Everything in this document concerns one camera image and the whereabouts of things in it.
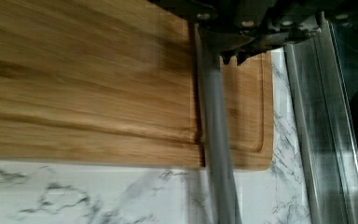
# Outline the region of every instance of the metal rod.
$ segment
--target metal rod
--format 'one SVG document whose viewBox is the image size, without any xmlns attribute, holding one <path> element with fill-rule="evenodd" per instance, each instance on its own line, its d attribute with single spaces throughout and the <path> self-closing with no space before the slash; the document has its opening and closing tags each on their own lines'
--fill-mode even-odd
<svg viewBox="0 0 358 224">
<path fill-rule="evenodd" d="M 228 144 L 226 104 L 218 53 L 203 47 L 198 26 L 196 48 L 202 130 L 206 165 L 213 195 L 213 219 L 217 224 L 241 224 L 231 151 Z"/>
</svg>

